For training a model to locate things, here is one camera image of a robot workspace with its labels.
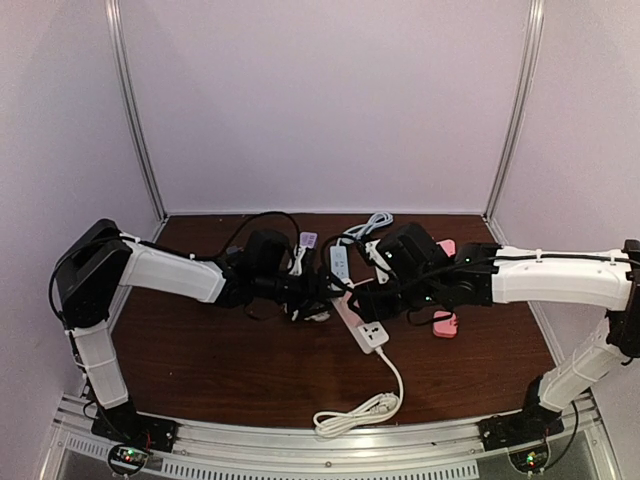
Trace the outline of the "white power strip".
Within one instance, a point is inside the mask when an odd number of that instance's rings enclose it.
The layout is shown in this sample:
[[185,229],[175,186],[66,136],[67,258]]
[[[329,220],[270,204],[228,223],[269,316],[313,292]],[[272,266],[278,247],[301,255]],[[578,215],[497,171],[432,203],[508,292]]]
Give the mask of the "white power strip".
[[360,350],[368,355],[383,347],[390,339],[380,322],[365,322],[348,305],[350,295],[332,300],[334,310],[352,335]]

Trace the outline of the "light blue power strip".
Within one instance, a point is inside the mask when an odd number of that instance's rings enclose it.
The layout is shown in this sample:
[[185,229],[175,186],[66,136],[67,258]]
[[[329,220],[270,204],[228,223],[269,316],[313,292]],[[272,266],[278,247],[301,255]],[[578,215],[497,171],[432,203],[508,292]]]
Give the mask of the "light blue power strip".
[[330,270],[333,275],[343,284],[352,286],[347,248],[344,245],[333,245],[329,248],[329,254]]

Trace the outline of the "purple power strip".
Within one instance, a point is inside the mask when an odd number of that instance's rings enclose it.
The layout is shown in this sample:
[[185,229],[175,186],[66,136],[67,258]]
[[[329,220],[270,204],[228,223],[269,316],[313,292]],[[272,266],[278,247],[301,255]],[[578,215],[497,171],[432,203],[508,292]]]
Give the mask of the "purple power strip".
[[300,233],[298,245],[305,249],[315,249],[318,243],[316,232],[303,231]]

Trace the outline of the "pink cube plug adapter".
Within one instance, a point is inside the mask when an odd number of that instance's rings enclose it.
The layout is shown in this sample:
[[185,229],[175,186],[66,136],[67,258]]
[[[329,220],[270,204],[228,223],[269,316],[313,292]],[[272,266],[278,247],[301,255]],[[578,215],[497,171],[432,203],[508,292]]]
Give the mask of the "pink cube plug adapter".
[[456,314],[447,311],[436,311],[433,314],[432,332],[437,338],[455,338],[458,334],[458,318]]

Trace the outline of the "pink power strip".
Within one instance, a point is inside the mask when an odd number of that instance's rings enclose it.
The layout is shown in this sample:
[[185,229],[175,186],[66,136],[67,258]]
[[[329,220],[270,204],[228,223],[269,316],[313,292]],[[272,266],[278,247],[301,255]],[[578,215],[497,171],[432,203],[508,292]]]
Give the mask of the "pink power strip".
[[456,255],[456,242],[453,239],[438,241],[436,254],[442,258],[454,257]]

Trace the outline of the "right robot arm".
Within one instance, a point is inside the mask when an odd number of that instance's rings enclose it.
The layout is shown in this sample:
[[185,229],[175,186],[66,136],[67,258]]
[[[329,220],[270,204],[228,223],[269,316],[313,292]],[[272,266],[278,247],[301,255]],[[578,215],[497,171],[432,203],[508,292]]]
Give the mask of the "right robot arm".
[[345,260],[327,260],[330,284],[367,319],[438,306],[524,303],[551,346],[556,365],[533,381],[513,419],[519,440],[535,440],[579,394],[639,356],[639,243],[596,252],[468,243],[446,251],[417,223],[402,226],[363,256],[383,283],[356,286]]

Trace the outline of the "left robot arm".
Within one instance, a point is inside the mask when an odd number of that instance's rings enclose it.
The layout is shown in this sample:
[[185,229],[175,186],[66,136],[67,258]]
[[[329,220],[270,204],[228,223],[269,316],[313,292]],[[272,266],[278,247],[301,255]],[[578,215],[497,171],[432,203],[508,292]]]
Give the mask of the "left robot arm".
[[131,302],[164,298],[218,309],[272,302],[293,321],[327,317],[326,278],[315,268],[308,233],[253,230],[244,244],[230,238],[212,254],[182,251],[125,232],[101,218],[57,260],[48,300],[70,339],[106,429],[123,444],[137,442],[144,424],[130,409],[133,397],[114,334],[135,314]]

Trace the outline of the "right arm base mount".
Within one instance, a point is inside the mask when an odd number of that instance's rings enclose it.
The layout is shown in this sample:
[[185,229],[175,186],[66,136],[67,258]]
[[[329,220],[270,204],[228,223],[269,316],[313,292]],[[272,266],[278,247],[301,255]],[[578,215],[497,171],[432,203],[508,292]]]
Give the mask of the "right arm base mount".
[[543,407],[537,394],[527,394],[520,411],[482,419],[477,427],[485,451],[541,441],[564,430],[561,413]]

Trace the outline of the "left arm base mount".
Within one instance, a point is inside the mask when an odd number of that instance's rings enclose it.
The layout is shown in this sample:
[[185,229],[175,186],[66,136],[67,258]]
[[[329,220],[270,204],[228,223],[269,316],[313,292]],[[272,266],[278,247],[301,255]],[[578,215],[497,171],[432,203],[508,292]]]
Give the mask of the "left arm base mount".
[[176,421],[141,414],[132,400],[113,408],[95,404],[93,435],[144,450],[172,452],[178,430]]

